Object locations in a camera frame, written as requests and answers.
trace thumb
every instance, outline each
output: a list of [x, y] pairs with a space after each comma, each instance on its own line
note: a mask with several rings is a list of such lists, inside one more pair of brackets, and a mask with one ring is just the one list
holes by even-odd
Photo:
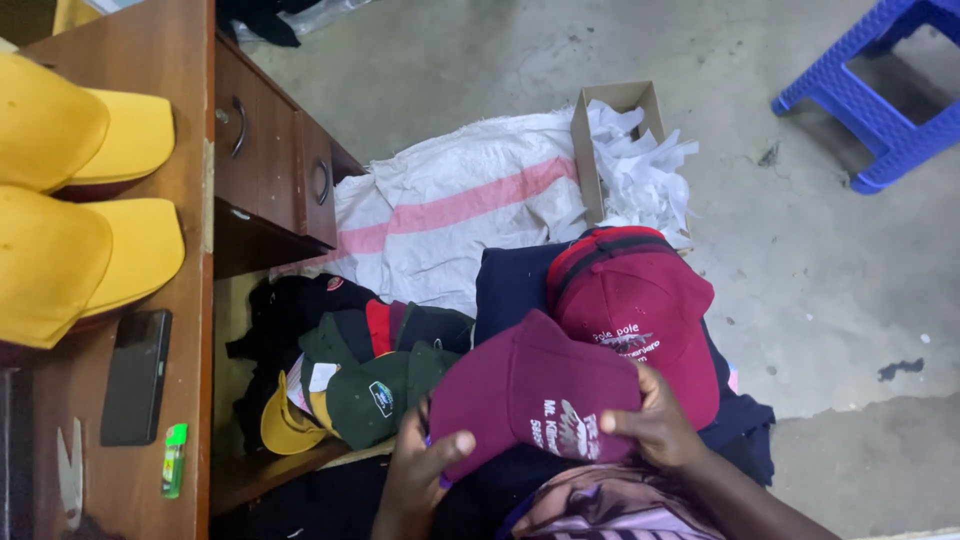
[[605, 410], [600, 416], [600, 430], [611, 435], [643, 439], [657, 422], [653, 416], [653, 413], [644, 410]]
[[425, 483], [433, 481], [450, 465], [470, 455], [476, 447], [473, 433], [461, 430], [433, 441], [417, 464], [417, 476]]

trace scissors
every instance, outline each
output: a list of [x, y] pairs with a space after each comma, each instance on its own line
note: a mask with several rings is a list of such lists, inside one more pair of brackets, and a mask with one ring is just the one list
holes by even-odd
[[66, 454], [66, 445], [63, 443], [63, 430], [57, 428], [57, 473], [67, 527], [77, 530], [84, 512], [84, 449], [80, 420], [77, 418], [73, 419], [73, 449], [70, 456]]

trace concrete floor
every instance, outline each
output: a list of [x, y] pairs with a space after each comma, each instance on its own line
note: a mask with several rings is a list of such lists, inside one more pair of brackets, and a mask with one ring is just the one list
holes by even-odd
[[[871, 5], [381, 0], [300, 49], [244, 48], [363, 162], [562, 107], [581, 86], [653, 80], [666, 128], [701, 142], [681, 172], [702, 217], [687, 260], [716, 289], [711, 334], [741, 391], [791, 419], [774, 435], [774, 492], [854, 538], [960, 525], [960, 151], [863, 197], [842, 186], [865, 162], [849, 133], [816, 108], [778, 119], [767, 105]], [[912, 116], [957, 95], [943, 80], [957, 58], [924, 30], [861, 67], [932, 78], [891, 87]], [[757, 166], [773, 147], [776, 165]], [[922, 372], [878, 380], [920, 357]]]

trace cardboard box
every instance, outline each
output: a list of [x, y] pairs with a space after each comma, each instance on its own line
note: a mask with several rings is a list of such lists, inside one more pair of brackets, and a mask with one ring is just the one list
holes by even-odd
[[590, 139], [590, 124], [587, 120], [587, 105], [594, 99], [606, 103], [617, 112], [642, 108], [643, 122], [633, 133], [634, 140], [647, 130], [650, 130], [657, 142], [663, 142], [664, 139], [660, 105], [657, 104], [657, 93], [652, 82], [588, 86], [580, 90], [577, 108], [570, 122], [570, 134], [573, 136], [573, 155], [577, 160], [580, 192], [584, 197], [584, 206], [587, 207], [587, 224], [590, 227], [604, 219], [603, 191], [596, 161], [593, 159], [593, 141]]

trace green lighter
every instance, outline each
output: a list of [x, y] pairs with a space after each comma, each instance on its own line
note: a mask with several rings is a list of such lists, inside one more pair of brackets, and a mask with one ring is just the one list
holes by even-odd
[[160, 487], [160, 495], [167, 499], [176, 499], [180, 496], [185, 445], [186, 424], [175, 424], [167, 429], [167, 449], [163, 454], [163, 484]]

